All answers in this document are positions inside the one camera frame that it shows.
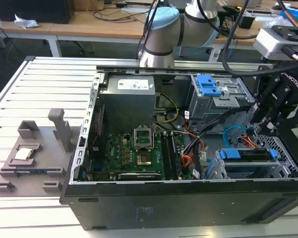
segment motherboard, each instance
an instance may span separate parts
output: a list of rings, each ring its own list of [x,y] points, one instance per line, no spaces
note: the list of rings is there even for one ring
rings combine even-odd
[[[182,134],[152,134],[152,147],[145,149],[135,144],[146,144],[148,137],[132,133],[109,134],[104,159],[90,160],[88,177],[96,181],[165,180],[181,175],[180,154],[184,149]]]

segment metal slotted table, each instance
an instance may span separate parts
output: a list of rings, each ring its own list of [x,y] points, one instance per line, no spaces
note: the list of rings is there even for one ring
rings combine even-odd
[[[14,146],[22,120],[38,126],[53,126],[47,119],[50,108],[65,110],[65,120],[80,126],[97,65],[130,65],[130,59],[27,58],[0,93],[0,168]],[[176,61],[176,66],[220,68],[219,63]],[[245,64],[234,64],[243,69]],[[1,237],[270,237],[298,238],[298,207],[265,225],[213,226],[86,232],[69,206],[58,197],[0,198]]]

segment floor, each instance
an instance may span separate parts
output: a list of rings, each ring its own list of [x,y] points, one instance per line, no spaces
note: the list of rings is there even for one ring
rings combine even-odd
[[[32,39],[5,39],[6,48],[0,49],[0,91],[13,76],[26,56],[50,56],[49,45],[42,40]],[[61,50],[64,57],[82,57],[79,48],[73,42],[61,41]],[[96,42],[95,52],[92,52],[91,42],[82,42],[85,48],[85,57],[88,58],[115,58],[134,59],[136,44]],[[179,47],[174,50],[176,60],[208,61],[207,48],[186,48],[185,56],[179,57]],[[233,62],[260,62],[260,54],[256,51],[234,50],[229,61]]]

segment open computer chassis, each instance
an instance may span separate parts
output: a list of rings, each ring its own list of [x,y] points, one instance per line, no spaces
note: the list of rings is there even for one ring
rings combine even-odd
[[[68,183],[62,191],[62,197],[85,230],[269,223],[298,206],[298,178],[292,177],[148,181],[128,181],[118,178],[103,181],[89,179],[86,170],[81,168],[91,166],[88,147],[93,140],[89,137],[90,128],[95,124],[94,107],[99,100],[102,87],[108,84],[106,77],[109,73],[159,75],[159,80],[166,84],[173,84],[176,81],[170,82],[168,75],[177,75],[186,79],[189,87],[193,87],[191,78],[200,73],[221,75],[224,78],[227,76],[217,63],[181,63],[179,61],[176,62],[176,67],[180,69],[146,70],[137,68],[136,61],[112,61],[106,62],[112,66],[97,67],[74,160],[69,165]],[[236,63],[231,67],[255,70],[258,65]],[[250,80],[248,84],[253,81],[252,78],[243,80]],[[176,91],[172,95],[173,98],[182,90],[181,88],[169,89],[170,94]],[[240,120],[241,124],[247,123],[243,114],[231,120]],[[275,139],[263,136],[259,136],[258,139],[261,141],[264,139],[267,146],[274,146],[281,155],[281,159],[290,158],[291,165],[296,168],[295,172],[298,172],[298,139],[291,129],[279,128]],[[214,143],[217,142],[213,140],[208,144],[212,147]],[[237,142],[232,141],[232,143],[239,147]],[[222,142],[215,147],[224,148]]]

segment desk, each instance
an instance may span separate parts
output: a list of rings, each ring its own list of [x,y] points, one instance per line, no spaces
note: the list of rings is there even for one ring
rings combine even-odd
[[[276,1],[263,0],[263,7],[271,8],[275,5]],[[291,2],[293,6],[298,7],[298,2]],[[102,11],[104,14],[110,14],[117,11],[116,9],[105,9]],[[110,16],[104,16],[108,19],[119,18],[128,16],[126,12],[119,12]],[[137,19],[144,22],[145,16],[136,16]],[[4,32],[12,38],[29,38],[29,39],[44,39],[50,44],[52,55],[54,57],[61,57],[62,53],[58,40],[70,41],[90,41],[90,42],[116,42],[116,43],[138,43],[143,33],[143,23],[139,21],[129,23],[111,23],[105,22],[94,18],[87,11],[77,11],[74,17],[67,25],[54,24],[54,23],[41,23],[40,26],[35,28],[22,29],[13,22],[1,22],[0,26]],[[239,29],[236,30],[236,35],[245,36],[248,34],[256,34],[263,26],[263,22],[254,21],[250,30]],[[213,48],[209,61],[216,61],[220,50],[227,37],[220,36],[211,45]],[[254,39],[239,40],[237,49],[253,49]]]
[[[121,61],[137,66],[136,60]],[[116,59],[46,57],[25,61],[0,93],[0,168],[17,140],[17,127],[22,120],[53,126],[47,114],[52,107],[59,107],[64,108],[70,126],[80,126],[96,66],[119,63]],[[212,65],[222,67],[219,62]],[[58,197],[0,198],[0,238],[298,238],[298,207],[265,225],[86,232],[69,206],[59,204],[58,200]]]

